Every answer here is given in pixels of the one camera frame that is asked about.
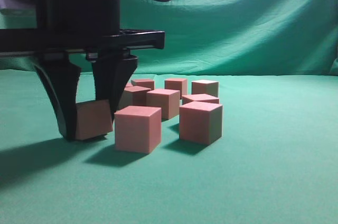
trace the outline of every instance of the pink cube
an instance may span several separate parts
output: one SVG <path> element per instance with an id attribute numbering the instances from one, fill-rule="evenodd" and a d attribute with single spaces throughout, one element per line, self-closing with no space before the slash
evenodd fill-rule
<path id="1" fill-rule="evenodd" d="M 186 95 L 188 92 L 188 81 L 187 79 L 183 78 L 170 78 L 164 81 L 164 88 L 165 89 L 173 89 L 180 91 L 180 98 Z"/>
<path id="2" fill-rule="evenodd" d="M 76 104 L 76 108 L 76 140 L 84 141 L 112 131 L 108 100 L 80 102 Z"/>
<path id="3" fill-rule="evenodd" d="M 191 82 L 191 94 L 208 94 L 218 97 L 218 81 L 194 80 Z"/>
<path id="4" fill-rule="evenodd" d="M 155 89 L 155 81 L 152 79 L 135 79 L 132 80 L 133 86 L 141 86 L 145 88 Z"/>
<path id="5" fill-rule="evenodd" d="M 147 92 L 147 106 L 162 109 L 162 118 L 171 119 L 180 111 L 180 91 L 172 89 L 155 89 Z"/>
<path id="6" fill-rule="evenodd" d="M 219 104 L 220 99 L 215 96 L 210 96 L 207 94 L 196 94 L 196 95 L 186 95 L 182 96 L 182 104 L 187 104 L 192 101 L 203 101 L 203 102 L 211 102 L 212 104 Z"/>
<path id="7" fill-rule="evenodd" d="M 210 145 L 222 136 L 223 105 L 192 101 L 180 107 L 180 139 Z"/>
<path id="8" fill-rule="evenodd" d="M 150 88 L 140 86 L 132 86 L 125 88 L 122 93 L 118 109 L 123 109 L 130 105 L 133 106 L 146 106 L 147 105 L 147 92 Z"/>
<path id="9" fill-rule="evenodd" d="M 161 109 L 128 106 L 115 112 L 115 148 L 151 153 L 162 139 Z"/>

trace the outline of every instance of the pile of cubes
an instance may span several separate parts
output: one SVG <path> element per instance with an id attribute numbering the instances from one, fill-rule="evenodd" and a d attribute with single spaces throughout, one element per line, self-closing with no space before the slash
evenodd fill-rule
<path id="1" fill-rule="evenodd" d="M 170 78 L 165 80 L 164 88 L 156 89 L 153 79 L 131 80 L 115 112 L 116 150 L 151 153 L 161 143 L 162 121 L 176 116 L 179 116 L 181 140 L 205 145 L 218 140 L 222 136 L 223 118 L 219 83 L 192 81 L 189 95 L 187 84 L 187 79 Z M 109 116 L 109 104 L 101 102 L 93 115 Z M 111 123 L 98 126 L 102 128 L 102 134 L 112 131 Z"/>

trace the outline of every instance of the cube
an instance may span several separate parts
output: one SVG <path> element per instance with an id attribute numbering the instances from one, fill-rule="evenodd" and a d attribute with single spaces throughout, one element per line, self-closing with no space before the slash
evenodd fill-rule
<path id="1" fill-rule="evenodd" d="M 192 101 L 180 107 L 180 139 L 210 145 L 222 136 L 223 105 Z"/>
<path id="2" fill-rule="evenodd" d="M 191 82 L 191 94 L 208 94 L 218 97 L 218 81 L 194 80 Z"/>
<path id="3" fill-rule="evenodd" d="M 215 96 L 210 96 L 207 94 L 196 94 L 196 95 L 185 95 L 182 96 L 182 104 L 187 104 L 192 101 L 203 101 L 203 102 L 211 102 L 213 104 L 219 104 L 220 99 Z"/>
<path id="4" fill-rule="evenodd" d="M 146 106 L 147 105 L 147 92 L 150 91 L 150 88 L 144 88 L 140 86 L 132 86 L 125 88 L 118 109 L 123 109 L 130 105 L 133 106 Z"/>
<path id="5" fill-rule="evenodd" d="M 133 86 L 141 86 L 145 88 L 155 89 L 155 81 L 152 79 L 136 79 L 132 80 Z"/>
<path id="6" fill-rule="evenodd" d="M 165 89 L 173 89 L 180 91 L 180 98 L 186 95 L 188 92 L 188 81 L 187 79 L 183 78 L 170 78 L 164 81 L 164 88 Z"/>
<path id="7" fill-rule="evenodd" d="M 115 149 L 151 153 L 162 139 L 161 108 L 128 106 L 115 112 Z"/>
<path id="8" fill-rule="evenodd" d="M 108 100 L 85 101 L 76 104 L 76 140 L 84 141 L 112 131 Z"/>
<path id="9" fill-rule="evenodd" d="M 171 119 L 180 111 L 180 91 L 172 89 L 155 89 L 147 92 L 147 106 L 162 109 L 162 118 Z"/>

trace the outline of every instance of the black metal bracket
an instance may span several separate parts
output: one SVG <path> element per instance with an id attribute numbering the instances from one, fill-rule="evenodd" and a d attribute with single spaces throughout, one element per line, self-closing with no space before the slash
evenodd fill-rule
<path id="1" fill-rule="evenodd" d="M 45 7 L 45 0 L 0 0 L 0 13 L 28 16 L 33 11 L 37 19 L 37 29 L 0 30 L 0 58 L 32 58 L 53 106 L 59 132 L 71 141 L 77 130 L 76 94 L 81 68 L 69 61 L 69 54 L 87 55 L 92 63 L 96 100 L 109 101 L 114 121 L 124 87 L 137 68 L 138 58 L 130 51 L 163 49 L 165 33 L 119 28 L 110 32 L 114 35 L 57 33 L 46 27 Z"/>

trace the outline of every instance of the block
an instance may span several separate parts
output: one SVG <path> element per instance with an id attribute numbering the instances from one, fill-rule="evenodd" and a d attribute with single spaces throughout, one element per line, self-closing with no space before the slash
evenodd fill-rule
<path id="1" fill-rule="evenodd" d="M 140 86 L 132 86 L 125 88 L 118 109 L 123 109 L 130 105 L 133 106 L 146 106 L 147 105 L 147 92 L 150 91 L 150 88 L 144 88 Z"/>
<path id="2" fill-rule="evenodd" d="M 191 94 L 208 94 L 218 97 L 218 81 L 194 80 L 191 82 Z"/>
<path id="3" fill-rule="evenodd" d="M 172 89 L 155 89 L 147 92 L 147 106 L 162 109 L 162 118 L 171 119 L 180 111 L 180 91 Z"/>
<path id="4" fill-rule="evenodd" d="M 128 106 L 115 112 L 115 149 L 151 153 L 162 139 L 161 108 Z"/>
<path id="5" fill-rule="evenodd" d="M 223 105 L 192 101 L 180 107 L 180 139 L 210 145 L 222 136 Z"/>
<path id="6" fill-rule="evenodd" d="M 187 79 L 183 78 L 170 78 L 164 81 L 164 88 L 165 89 L 173 89 L 180 91 L 180 98 L 182 96 L 187 95 L 188 92 L 188 81 Z"/>
<path id="7" fill-rule="evenodd" d="M 220 99 L 215 96 L 210 96 L 207 94 L 196 94 L 196 95 L 185 95 L 182 96 L 182 104 L 187 104 L 192 101 L 203 101 L 210 102 L 212 104 L 219 104 Z"/>
<path id="8" fill-rule="evenodd" d="M 133 86 L 141 86 L 145 88 L 150 88 L 151 90 L 155 89 L 155 81 L 152 79 L 137 79 L 132 80 Z"/>
<path id="9" fill-rule="evenodd" d="M 76 104 L 76 140 L 84 141 L 112 132 L 108 100 L 85 101 Z"/>

